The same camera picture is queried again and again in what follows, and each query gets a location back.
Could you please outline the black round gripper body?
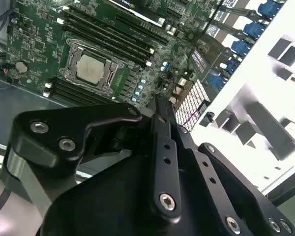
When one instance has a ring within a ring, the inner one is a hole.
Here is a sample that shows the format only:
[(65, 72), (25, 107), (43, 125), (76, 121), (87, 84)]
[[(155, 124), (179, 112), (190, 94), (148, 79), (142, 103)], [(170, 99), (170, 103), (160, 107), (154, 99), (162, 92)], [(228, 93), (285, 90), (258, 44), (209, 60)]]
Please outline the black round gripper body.
[(201, 236), (197, 194), (178, 166), (179, 190), (157, 190), (146, 157), (131, 157), (62, 194), (50, 207), (43, 236)]

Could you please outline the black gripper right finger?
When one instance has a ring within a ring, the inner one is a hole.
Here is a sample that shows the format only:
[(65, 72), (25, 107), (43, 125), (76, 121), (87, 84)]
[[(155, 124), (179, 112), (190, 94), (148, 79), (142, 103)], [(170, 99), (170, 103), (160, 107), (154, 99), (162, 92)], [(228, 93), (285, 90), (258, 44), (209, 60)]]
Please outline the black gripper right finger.
[(188, 174), (192, 212), (203, 236), (295, 236), (295, 226), (215, 146), (196, 146), (178, 125), (172, 103), (162, 99), (162, 118), (169, 122), (178, 147), (178, 165)]

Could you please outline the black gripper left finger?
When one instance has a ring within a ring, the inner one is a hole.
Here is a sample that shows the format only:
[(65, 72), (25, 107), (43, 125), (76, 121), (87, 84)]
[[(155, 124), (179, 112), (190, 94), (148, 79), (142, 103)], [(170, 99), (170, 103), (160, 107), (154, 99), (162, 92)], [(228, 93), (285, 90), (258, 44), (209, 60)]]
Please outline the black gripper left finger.
[(64, 193), (131, 157), (146, 157), (152, 186), (179, 190), (177, 146), (157, 96), (152, 115), (128, 103), (23, 112), (12, 123), (4, 164), (45, 218)]

